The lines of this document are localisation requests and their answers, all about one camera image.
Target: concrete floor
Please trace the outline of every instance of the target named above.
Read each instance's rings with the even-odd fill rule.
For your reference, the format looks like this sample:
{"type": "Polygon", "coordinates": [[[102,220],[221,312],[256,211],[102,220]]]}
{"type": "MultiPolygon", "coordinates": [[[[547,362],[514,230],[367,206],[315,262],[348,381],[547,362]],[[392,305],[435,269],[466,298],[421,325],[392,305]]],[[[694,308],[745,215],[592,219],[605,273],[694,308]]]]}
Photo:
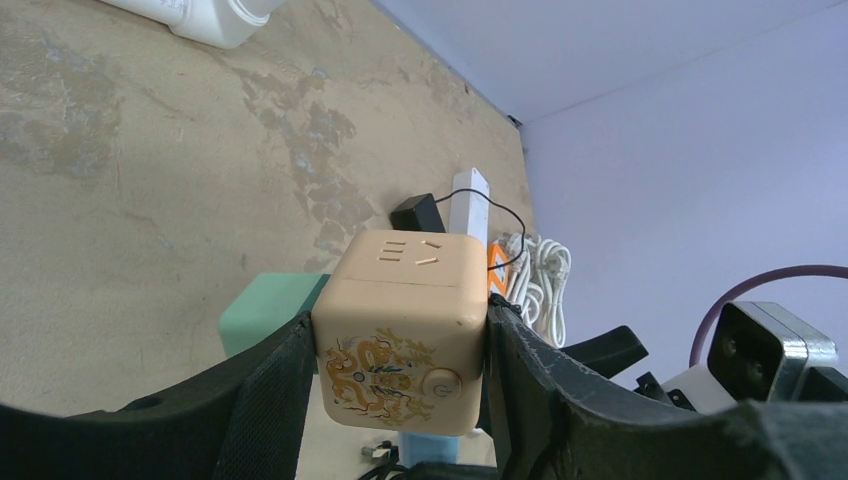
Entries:
{"type": "MultiPolygon", "coordinates": [[[[220,362],[218,317],[257,273],[332,271],[358,230],[471,166],[532,226],[518,132],[366,0],[292,0],[233,51],[93,0],[11,3],[3,403],[117,409],[220,362]]],[[[493,233],[515,228],[493,212],[493,233]]],[[[313,410],[300,477],[355,477],[384,434],[313,410]]]]}

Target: white power strip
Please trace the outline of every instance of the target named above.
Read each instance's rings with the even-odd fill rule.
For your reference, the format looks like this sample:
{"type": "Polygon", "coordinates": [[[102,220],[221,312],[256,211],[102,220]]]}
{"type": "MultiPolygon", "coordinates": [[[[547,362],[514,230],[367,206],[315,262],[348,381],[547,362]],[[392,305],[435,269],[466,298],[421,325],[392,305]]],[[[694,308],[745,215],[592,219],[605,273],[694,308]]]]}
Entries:
{"type": "MultiPolygon", "coordinates": [[[[476,168],[454,175],[452,191],[461,188],[473,188],[489,196],[489,182],[476,168]]],[[[448,233],[471,235],[484,247],[488,246],[489,202],[474,192],[460,192],[451,197],[448,233]]]]}

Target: coiled white cable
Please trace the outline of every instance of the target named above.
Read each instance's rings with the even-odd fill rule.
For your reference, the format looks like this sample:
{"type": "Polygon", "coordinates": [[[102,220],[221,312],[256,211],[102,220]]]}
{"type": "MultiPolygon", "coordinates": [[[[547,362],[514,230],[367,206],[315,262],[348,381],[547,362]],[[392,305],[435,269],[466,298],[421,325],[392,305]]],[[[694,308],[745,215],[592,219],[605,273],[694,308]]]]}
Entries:
{"type": "Polygon", "coordinates": [[[524,323],[548,344],[565,346],[562,294],[571,273],[571,252],[559,242],[521,234],[502,241],[507,256],[520,254],[510,269],[506,299],[521,307],[524,323]]]}

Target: teal box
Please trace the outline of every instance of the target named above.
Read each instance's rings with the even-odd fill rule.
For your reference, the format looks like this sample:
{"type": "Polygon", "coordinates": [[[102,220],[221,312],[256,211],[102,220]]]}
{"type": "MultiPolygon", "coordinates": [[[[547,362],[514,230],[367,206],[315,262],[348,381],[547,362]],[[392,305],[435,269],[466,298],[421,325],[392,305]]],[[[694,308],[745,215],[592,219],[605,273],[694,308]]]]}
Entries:
{"type": "Polygon", "coordinates": [[[321,273],[257,275],[221,315],[218,334],[224,353],[227,357],[241,353],[297,314],[312,310],[329,278],[321,273]]]}

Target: white cable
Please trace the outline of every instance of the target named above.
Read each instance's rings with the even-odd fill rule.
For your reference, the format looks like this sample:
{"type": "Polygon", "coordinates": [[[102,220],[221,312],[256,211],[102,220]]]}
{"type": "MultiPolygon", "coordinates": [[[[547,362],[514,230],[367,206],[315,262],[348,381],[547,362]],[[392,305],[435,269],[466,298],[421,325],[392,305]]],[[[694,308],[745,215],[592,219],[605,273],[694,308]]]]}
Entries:
{"type": "Polygon", "coordinates": [[[521,318],[545,342],[565,346],[565,316],[562,294],[571,273],[571,252],[560,243],[541,237],[526,237],[521,251],[521,234],[503,241],[510,258],[521,255],[510,266],[506,299],[521,307],[521,318]]]}

